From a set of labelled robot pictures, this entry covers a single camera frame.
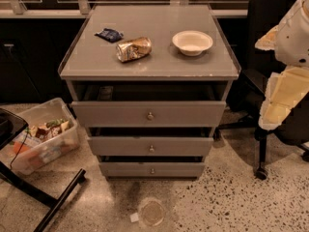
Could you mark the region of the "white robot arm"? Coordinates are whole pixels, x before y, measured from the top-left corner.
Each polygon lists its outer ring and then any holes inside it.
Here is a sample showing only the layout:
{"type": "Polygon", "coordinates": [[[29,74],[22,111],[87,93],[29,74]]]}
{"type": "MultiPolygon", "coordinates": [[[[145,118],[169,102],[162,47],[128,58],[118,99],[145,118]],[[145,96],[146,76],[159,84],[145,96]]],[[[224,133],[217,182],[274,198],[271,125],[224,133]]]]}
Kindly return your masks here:
{"type": "Polygon", "coordinates": [[[259,126],[272,131],[309,92],[309,0],[296,0],[255,47],[273,50],[275,59],[286,66],[270,75],[260,108],[259,126]]]}

